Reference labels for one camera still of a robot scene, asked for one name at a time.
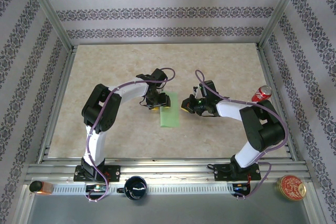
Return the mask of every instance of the beige table surface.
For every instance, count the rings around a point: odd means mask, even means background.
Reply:
[[[195,69],[202,70],[206,80],[213,80],[220,94],[243,101],[250,101],[266,83],[254,44],[79,46],[48,156],[83,156],[86,130],[81,110],[96,84],[116,86],[163,67],[176,71],[176,78],[165,90],[177,92],[179,104],[198,85]],[[240,121],[202,118],[183,110],[180,127],[161,128],[160,112],[139,106],[141,100],[136,98],[120,106],[106,138],[106,157],[231,157],[247,141]],[[268,156],[287,154],[281,148]]]

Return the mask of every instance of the green sponge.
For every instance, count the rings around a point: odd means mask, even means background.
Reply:
[[[170,98],[170,108],[160,107],[161,127],[180,127],[180,104],[176,92],[165,91]]]

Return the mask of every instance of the small jar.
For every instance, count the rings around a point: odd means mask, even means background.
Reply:
[[[29,190],[32,193],[49,195],[53,193],[54,185],[43,181],[34,181],[30,184]]]

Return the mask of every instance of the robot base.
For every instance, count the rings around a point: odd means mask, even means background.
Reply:
[[[120,166],[119,165],[104,165],[103,173],[108,177],[109,182],[119,182],[120,179]],[[104,179],[99,176],[98,179],[94,179],[89,173],[87,173],[81,165],[77,165],[74,174],[74,182],[102,182]]]
[[[229,164],[209,164],[207,167],[214,171],[215,181],[245,181],[249,175],[250,180],[261,180],[258,164],[250,165],[237,174],[232,173]]]

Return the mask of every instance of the red soda can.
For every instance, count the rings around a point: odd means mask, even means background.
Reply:
[[[252,97],[252,101],[253,102],[261,102],[263,100],[267,100],[268,98],[270,98],[272,95],[272,88],[269,86],[261,86],[257,92],[254,94],[254,96]]]

